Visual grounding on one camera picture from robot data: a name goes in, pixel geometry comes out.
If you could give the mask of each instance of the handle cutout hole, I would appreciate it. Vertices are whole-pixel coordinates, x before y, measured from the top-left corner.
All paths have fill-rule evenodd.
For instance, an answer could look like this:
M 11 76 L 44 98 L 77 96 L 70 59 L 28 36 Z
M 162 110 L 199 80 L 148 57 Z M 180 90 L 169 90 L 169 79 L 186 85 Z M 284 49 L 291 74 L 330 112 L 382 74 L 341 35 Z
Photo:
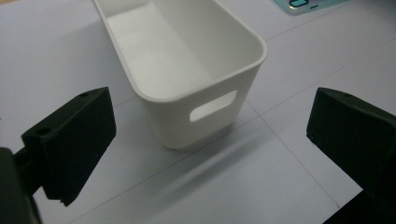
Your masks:
M 236 93 L 237 91 L 231 91 L 209 103 L 196 107 L 190 113 L 190 121 L 195 122 L 197 120 L 200 120 L 232 104 L 233 100 L 235 99 Z

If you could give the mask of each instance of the white table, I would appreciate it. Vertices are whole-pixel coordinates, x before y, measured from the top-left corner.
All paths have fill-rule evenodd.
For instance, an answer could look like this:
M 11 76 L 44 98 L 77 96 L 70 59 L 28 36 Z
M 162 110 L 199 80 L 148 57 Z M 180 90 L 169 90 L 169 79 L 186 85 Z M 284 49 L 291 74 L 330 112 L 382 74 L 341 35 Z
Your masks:
M 317 87 L 396 114 L 396 3 L 352 0 L 292 17 L 220 0 L 268 44 L 233 129 L 193 152 L 161 147 L 92 1 L 0 6 L 0 145 L 75 95 L 108 86 L 118 135 L 69 207 L 35 194 L 44 223 L 321 223 L 361 188 L 305 137 Z

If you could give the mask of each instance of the black object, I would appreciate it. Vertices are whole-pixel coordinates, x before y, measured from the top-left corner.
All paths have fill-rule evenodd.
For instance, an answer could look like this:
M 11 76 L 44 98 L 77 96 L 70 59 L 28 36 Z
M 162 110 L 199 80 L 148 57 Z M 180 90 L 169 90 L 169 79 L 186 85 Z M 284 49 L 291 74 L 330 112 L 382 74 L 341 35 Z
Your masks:
M 396 117 L 348 93 L 318 88 L 306 132 L 363 188 L 352 204 L 373 209 L 358 209 L 361 216 L 396 223 L 395 216 L 379 215 L 396 212 Z
M 76 96 L 24 133 L 25 148 L 14 156 L 1 148 L 0 223 L 33 223 L 5 222 L 4 209 L 30 216 L 35 209 L 21 211 L 34 208 L 26 198 L 41 186 L 49 199 L 72 203 L 115 135 L 110 93 L 101 88 Z

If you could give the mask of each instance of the white container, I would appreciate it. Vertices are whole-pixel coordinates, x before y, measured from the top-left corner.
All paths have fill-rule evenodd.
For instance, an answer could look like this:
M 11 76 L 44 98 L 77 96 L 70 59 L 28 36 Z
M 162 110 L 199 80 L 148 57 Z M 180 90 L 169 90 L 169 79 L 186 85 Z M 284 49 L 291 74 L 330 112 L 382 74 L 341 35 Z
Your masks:
M 265 43 L 214 0 L 94 0 L 164 146 L 190 147 L 231 124 Z

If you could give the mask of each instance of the smartphone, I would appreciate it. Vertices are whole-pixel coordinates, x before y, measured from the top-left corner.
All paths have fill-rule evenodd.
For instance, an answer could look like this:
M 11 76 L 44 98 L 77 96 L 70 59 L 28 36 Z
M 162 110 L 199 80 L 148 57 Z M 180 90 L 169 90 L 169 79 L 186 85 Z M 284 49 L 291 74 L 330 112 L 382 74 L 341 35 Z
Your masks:
M 290 15 L 300 15 L 349 0 L 274 0 Z

